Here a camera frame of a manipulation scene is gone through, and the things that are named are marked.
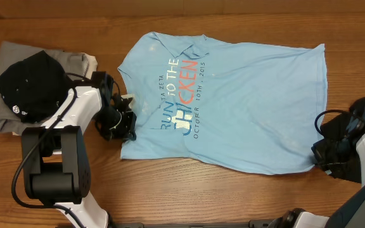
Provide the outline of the light blue printed t-shirt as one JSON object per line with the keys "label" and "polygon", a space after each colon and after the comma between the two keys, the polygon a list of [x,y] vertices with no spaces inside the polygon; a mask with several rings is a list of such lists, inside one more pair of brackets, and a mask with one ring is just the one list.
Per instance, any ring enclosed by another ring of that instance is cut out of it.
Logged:
{"label": "light blue printed t-shirt", "polygon": [[309,171],[326,109],[325,46],[228,43],[150,32],[118,68],[136,139],[121,158],[192,158],[240,172]]}

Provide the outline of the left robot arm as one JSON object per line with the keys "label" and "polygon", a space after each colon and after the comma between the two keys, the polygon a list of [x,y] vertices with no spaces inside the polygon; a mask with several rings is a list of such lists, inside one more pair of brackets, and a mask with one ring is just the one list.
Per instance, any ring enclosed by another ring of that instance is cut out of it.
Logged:
{"label": "left robot arm", "polygon": [[[28,127],[22,135],[22,161],[11,184],[14,200],[25,208],[55,209],[74,227],[115,227],[111,215],[91,193],[91,169],[83,135],[94,122],[107,141],[136,139],[136,115],[132,97],[114,93],[119,85],[106,72],[87,78],[74,73],[64,76],[70,90],[58,111],[40,127]],[[19,199],[16,183],[23,174],[30,205]]]}

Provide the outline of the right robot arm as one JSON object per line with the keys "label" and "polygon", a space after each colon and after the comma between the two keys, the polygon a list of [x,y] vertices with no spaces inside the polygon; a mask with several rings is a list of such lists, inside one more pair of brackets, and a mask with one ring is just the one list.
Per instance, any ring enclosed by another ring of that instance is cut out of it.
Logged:
{"label": "right robot arm", "polygon": [[329,217],[295,208],[268,227],[365,227],[365,106],[336,113],[337,117],[317,128],[324,138],[313,144],[312,152],[321,170],[360,184],[360,190]]}

